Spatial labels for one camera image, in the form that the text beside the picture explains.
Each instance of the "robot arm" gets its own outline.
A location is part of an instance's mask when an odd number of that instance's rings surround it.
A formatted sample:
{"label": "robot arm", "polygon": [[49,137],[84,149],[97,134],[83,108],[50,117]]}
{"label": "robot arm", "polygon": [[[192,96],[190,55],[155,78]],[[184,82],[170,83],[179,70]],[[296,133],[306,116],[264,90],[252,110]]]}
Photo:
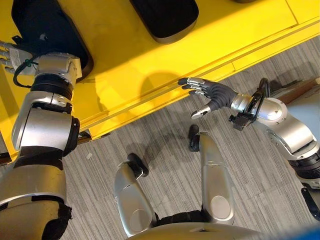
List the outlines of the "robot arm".
{"label": "robot arm", "polygon": [[195,89],[190,94],[211,99],[203,108],[192,113],[192,119],[229,107],[238,112],[237,116],[231,115],[229,118],[235,129],[242,131],[244,127],[255,124],[266,132],[295,170],[304,185],[301,193],[305,202],[314,218],[320,221],[320,144],[310,129],[288,112],[283,102],[269,97],[265,78],[252,96],[202,78],[182,78],[178,84],[183,89]]}
{"label": "robot arm", "polygon": [[[9,43],[1,46],[8,49],[1,52],[9,57],[1,61],[7,72],[31,56]],[[18,158],[0,180],[0,233],[12,240],[59,239],[71,218],[62,157],[77,145],[80,123],[71,116],[71,98],[81,64],[73,55],[52,52],[20,70],[34,75],[34,82],[12,130]]]}

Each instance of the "yellow table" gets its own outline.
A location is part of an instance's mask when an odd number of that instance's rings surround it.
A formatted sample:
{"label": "yellow table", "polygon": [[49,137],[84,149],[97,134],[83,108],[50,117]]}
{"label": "yellow table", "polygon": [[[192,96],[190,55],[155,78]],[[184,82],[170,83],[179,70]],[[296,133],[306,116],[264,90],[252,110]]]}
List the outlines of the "yellow table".
{"label": "yellow table", "polygon": [[[199,18],[182,40],[155,42],[129,0],[59,0],[94,60],[77,84],[73,115],[92,139],[186,97],[177,79],[219,81],[319,35],[320,0],[196,0]],[[18,31],[12,0],[1,3],[2,41]],[[11,131],[28,89],[15,86],[0,68],[0,131],[12,159]],[[32,83],[32,78],[21,77]]]}

